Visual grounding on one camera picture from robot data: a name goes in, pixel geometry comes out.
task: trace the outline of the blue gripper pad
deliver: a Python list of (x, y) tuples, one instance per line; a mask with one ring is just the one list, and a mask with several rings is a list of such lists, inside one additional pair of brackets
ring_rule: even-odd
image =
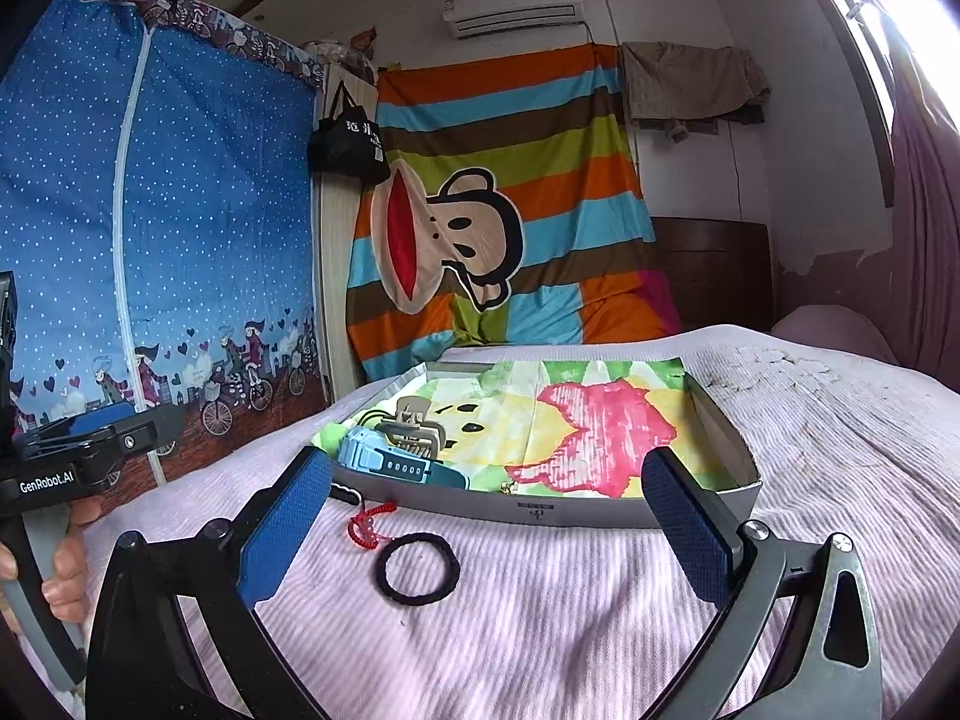
[(128, 403), (126, 400), (122, 403), (112, 403), (109, 406), (104, 406), (102, 409), (95, 409), (92, 412), (81, 413), (75, 416), (67, 428), (67, 432), (68, 435), (71, 436), (90, 433), (91, 431), (104, 427), (104, 425), (117, 422), (119, 419), (126, 419), (128, 416), (133, 416), (135, 413), (136, 409), (133, 408), (133, 404)]
[[(672, 467), (674, 463), (679, 465), (680, 461), (670, 449), (661, 447), (647, 454), (640, 469), (643, 497), (697, 598), (712, 604), (726, 604), (733, 573), (731, 553), (685, 488)], [(692, 477), (689, 482), (696, 484)]]
[(330, 494), (333, 463), (316, 450), (247, 539), (237, 592), (247, 608), (274, 597), (290, 563)]

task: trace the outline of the white wall-mounted air conditioner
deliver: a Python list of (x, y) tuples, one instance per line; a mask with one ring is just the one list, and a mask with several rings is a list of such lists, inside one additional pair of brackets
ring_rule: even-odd
[(458, 38), (525, 26), (584, 23), (584, 0), (447, 0), (443, 20)]

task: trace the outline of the hand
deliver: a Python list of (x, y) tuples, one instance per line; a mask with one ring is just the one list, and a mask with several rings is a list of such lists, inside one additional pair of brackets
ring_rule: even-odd
[[(80, 526), (93, 522), (101, 513), (102, 498), (83, 498), (74, 501), (70, 507), (70, 525), (64, 540), (54, 552), (53, 578), (43, 583), (43, 596), (50, 604), (50, 610), (56, 619), (64, 622), (80, 623), (90, 611), (90, 601), (86, 597), (86, 551)], [(16, 561), (11, 552), (0, 544), (0, 580), (16, 579)], [(0, 611), (11, 631), (20, 634), (20, 626), (13, 617), (7, 599), (0, 593)]]

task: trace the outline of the bed sheet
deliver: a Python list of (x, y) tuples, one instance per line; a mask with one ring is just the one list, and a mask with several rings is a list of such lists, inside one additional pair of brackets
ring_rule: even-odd
[[(736, 327), (606, 346), (451, 349), (446, 360), (656, 360), (683, 357), (736, 424), (765, 486), (755, 513), (785, 538), (849, 533), (864, 559), (880, 629), (890, 717), (960, 617), (960, 396), (926, 376)], [(272, 483), (325, 420), (253, 442), (153, 490), (86, 532), (95, 598), (115, 538), (192, 535), (232, 517)], [(280, 591), (257, 611), (301, 680), (338, 720), (635, 720), (712, 618), (659, 531), (551, 529), (399, 511), (382, 533), (434, 531), (463, 566), (435, 605), (399, 608), (373, 585), (373, 556), (346, 534), (352, 509), (329, 501)], [(426, 591), (439, 561), (417, 547), (391, 581)], [(730, 707), (755, 691), (788, 603), (781, 601)], [(221, 700), (242, 707), (196, 608), (186, 615)]]

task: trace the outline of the white wall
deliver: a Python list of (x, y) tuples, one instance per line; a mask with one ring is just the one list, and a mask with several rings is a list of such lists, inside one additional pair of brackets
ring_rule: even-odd
[(717, 0), (736, 45), (773, 89), (762, 152), (776, 256), (806, 274), (829, 253), (890, 247), (880, 170), (863, 104), (816, 0)]
[[(527, 29), (455, 40), (440, 15), (444, 0), (268, 0), (263, 28), (293, 43), (347, 40), (376, 25), (376, 63), (405, 68), (467, 62), (555, 49), (587, 41), (581, 25)], [(716, 0), (587, 0), (593, 39), (616, 45), (664, 40), (707, 47), (733, 42)], [(769, 199), (760, 147), (763, 125), (726, 124), (717, 137), (692, 135), (672, 145), (655, 132), (632, 133), (643, 194), (654, 215), (732, 218), (768, 223)], [(737, 175), (739, 170), (739, 193)]]

